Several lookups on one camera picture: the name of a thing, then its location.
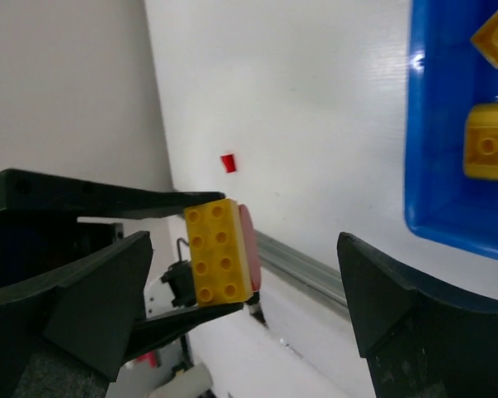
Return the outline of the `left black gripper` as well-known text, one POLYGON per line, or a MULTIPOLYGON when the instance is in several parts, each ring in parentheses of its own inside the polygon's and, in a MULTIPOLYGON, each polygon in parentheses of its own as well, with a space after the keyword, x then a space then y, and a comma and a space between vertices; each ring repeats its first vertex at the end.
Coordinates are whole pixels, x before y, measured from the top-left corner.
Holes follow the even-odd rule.
POLYGON ((179 215, 222 192, 153 192, 9 168, 0 172, 0 288, 82 259, 125 236, 121 222, 179 215))

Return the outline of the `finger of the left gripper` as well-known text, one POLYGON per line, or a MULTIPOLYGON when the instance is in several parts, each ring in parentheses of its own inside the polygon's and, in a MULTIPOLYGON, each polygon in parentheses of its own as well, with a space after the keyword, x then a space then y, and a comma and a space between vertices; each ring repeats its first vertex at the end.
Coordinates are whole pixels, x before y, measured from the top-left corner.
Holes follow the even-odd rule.
POLYGON ((203 323, 243 309, 244 303, 179 308, 134 324, 124 354, 124 363, 163 348, 203 323))

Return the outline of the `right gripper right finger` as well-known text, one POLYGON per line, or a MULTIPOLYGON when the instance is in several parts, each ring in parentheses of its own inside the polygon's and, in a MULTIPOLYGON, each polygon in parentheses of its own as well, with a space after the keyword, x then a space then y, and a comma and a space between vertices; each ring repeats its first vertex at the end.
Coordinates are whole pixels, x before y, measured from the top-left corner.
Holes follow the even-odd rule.
POLYGON ((337 255, 359 355, 378 397, 498 397, 498 300, 342 232, 337 255))

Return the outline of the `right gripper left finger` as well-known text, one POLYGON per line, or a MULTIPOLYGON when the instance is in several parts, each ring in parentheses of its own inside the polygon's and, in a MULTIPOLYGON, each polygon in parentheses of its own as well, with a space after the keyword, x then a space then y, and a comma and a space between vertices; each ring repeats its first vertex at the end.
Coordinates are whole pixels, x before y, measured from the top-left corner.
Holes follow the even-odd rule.
POLYGON ((0 288, 0 397, 103 397, 125 362, 153 257, 139 231, 0 288))

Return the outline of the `red yellow flower lego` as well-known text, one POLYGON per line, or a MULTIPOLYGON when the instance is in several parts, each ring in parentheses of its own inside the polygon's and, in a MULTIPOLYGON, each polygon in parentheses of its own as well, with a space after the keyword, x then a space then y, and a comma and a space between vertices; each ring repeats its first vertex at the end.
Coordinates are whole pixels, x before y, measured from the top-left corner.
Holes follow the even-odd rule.
POLYGON ((261 259, 257 248, 256 231, 247 206, 241 204, 238 206, 238 210, 247 254, 247 264, 250 272, 252 290, 254 292, 259 292, 261 289, 261 259))

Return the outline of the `small red slope lego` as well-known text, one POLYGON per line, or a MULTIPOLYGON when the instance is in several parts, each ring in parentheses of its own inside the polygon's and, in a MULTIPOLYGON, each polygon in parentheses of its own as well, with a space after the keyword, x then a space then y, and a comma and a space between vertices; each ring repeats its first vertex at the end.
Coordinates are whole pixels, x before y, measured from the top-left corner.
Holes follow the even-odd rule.
POLYGON ((233 153, 223 154, 220 159, 226 173, 234 173, 237 171, 237 162, 233 153))

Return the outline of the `yellow lego plate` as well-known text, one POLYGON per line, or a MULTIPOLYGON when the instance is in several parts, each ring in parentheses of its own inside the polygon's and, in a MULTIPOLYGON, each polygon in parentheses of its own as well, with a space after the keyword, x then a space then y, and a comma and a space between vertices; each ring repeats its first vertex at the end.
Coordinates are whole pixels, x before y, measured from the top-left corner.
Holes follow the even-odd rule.
POLYGON ((468 114, 463 171, 469 178, 498 181, 498 103, 478 104, 468 114))

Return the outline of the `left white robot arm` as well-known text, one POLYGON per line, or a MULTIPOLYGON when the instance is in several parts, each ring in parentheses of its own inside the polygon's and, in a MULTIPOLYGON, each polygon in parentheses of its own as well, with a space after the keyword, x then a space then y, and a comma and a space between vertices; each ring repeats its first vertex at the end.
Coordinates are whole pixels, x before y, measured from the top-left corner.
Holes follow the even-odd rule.
POLYGON ((198 308, 180 260, 163 277, 173 305, 157 314, 144 296, 150 234, 126 235, 123 221, 220 198, 1 171, 0 397, 103 397, 131 363, 161 381, 190 368, 187 333, 240 305, 198 308))

